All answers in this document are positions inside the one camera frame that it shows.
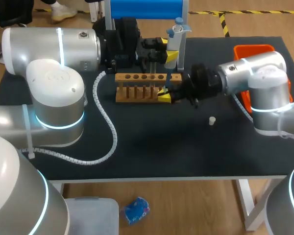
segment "orange bin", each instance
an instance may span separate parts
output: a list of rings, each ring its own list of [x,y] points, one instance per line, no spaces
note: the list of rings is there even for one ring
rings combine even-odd
[[[275,51],[274,47],[271,45],[237,45],[234,47],[234,60],[239,60],[245,57]],[[289,90],[291,91],[291,82],[289,80]],[[244,106],[246,110],[251,113],[251,104],[249,91],[241,92]],[[293,102],[293,98],[290,93],[290,101]]]

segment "white sneaker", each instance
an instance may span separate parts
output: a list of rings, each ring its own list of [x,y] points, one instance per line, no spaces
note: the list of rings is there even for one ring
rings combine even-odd
[[[51,19],[53,22],[58,23],[66,18],[74,17],[76,14],[77,10],[61,5],[52,9]]]

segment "white cap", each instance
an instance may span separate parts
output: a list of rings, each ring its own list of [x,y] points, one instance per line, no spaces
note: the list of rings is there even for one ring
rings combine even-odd
[[[84,82],[79,73],[55,60],[30,62],[26,79],[32,96],[47,106],[69,106],[84,96]]]
[[[19,170],[20,160],[15,147],[0,137],[0,209],[14,189]]]
[[[216,118],[215,117],[210,117],[209,118],[209,125],[213,125],[213,124],[215,124],[215,121],[216,121]]]

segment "black table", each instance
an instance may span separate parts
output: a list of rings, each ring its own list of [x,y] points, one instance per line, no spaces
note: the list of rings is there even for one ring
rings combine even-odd
[[[213,68],[232,61],[233,47],[239,44],[274,46],[286,60],[294,98],[294,62],[280,37],[189,38],[185,71],[190,72],[195,63]],[[81,139],[69,147],[49,149],[81,160],[98,159],[110,150],[110,129],[92,98],[97,74],[82,74],[88,105]],[[246,179],[281,177],[294,169],[294,140],[257,134],[231,97],[205,100],[196,110],[187,101],[175,105],[115,103],[115,92],[114,76],[109,75],[100,82],[98,95],[118,133],[114,155],[101,164],[81,166],[36,154],[31,162],[49,180]],[[26,82],[6,72],[0,84],[0,105],[21,104],[31,104]],[[213,126],[208,125],[210,116],[217,119]]]

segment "cable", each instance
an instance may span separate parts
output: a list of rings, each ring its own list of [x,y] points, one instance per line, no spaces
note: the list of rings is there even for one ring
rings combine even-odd
[[[102,114],[103,118],[106,120],[106,122],[109,125],[109,127],[111,129],[111,132],[112,132],[113,144],[112,144],[112,147],[111,147],[110,151],[105,156],[103,156],[102,158],[97,159],[97,160],[93,160],[93,161],[82,161],[82,160],[79,160],[79,159],[71,158],[71,157],[66,156],[64,154],[61,154],[61,153],[57,153],[57,152],[50,151],[50,150],[47,150],[47,149],[42,149],[42,148],[34,148],[33,149],[34,152],[51,155],[51,156],[54,156],[54,157],[63,159],[65,161],[68,161],[68,162],[71,162],[71,163],[74,163],[74,164],[78,164],[78,165],[96,165],[96,164],[99,164],[99,163],[102,163],[102,162],[106,161],[108,158],[111,157],[111,155],[114,153],[114,151],[117,148],[117,143],[118,143],[117,131],[116,131],[116,128],[114,127],[112,121],[108,117],[107,113],[104,111],[103,107],[101,106],[101,104],[99,102],[99,99],[98,99],[98,96],[97,96],[98,84],[99,84],[100,80],[105,76],[106,76],[106,73],[105,73],[105,71],[103,71],[95,79],[95,82],[94,82],[94,85],[93,85],[93,97],[94,97],[95,104],[97,105],[97,108],[99,109],[99,111]],[[24,153],[24,152],[28,152],[28,149],[24,148],[24,149],[20,149],[20,151],[22,153]]]
[[[235,102],[237,103],[237,105],[240,107],[240,109],[242,110],[242,112],[245,114],[245,116],[251,121],[253,122],[253,118],[251,117],[251,115],[249,115],[249,113],[246,111],[246,109],[243,107],[243,105],[240,103],[239,99],[237,99],[236,95],[232,95],[232,97],[234,98]],[[287,139],[293,139],[294,140],[294,135],[287,135],[287,136],[283,136],[280,135],[280,137]]]

